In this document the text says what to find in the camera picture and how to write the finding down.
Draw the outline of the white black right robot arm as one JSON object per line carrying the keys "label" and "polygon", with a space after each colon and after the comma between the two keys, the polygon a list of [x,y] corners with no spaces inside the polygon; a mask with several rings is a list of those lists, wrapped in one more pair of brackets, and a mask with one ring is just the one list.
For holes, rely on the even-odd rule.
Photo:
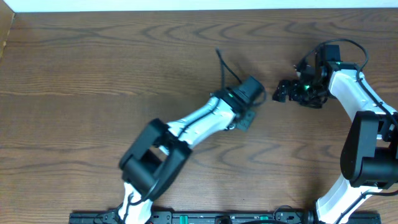
{"label": "white black right robot arm", "polygon": [[303,223],[348,223],[372,196],[393,197],[397,183],[397,111],[385,104],[364,78],[362,68],[341,60],[300,63],[298,79],[281,80],[272,99],[320,109],[337,99],[351,120],[340,156],[341,174],[305,213]]}

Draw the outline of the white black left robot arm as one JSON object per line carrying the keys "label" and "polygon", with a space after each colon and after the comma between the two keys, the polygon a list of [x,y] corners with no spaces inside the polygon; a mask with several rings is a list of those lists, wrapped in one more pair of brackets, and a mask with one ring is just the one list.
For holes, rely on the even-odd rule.
{"label": "white black left robot arm", "polygon": [[243,88],[220,90],[184,118],[168,123],[156,118],[149,122],[119,161],[125,188],[119,222],[148,221],[153,201],[170,187],[192,149],[243,118],[257,97],[257,93]]}

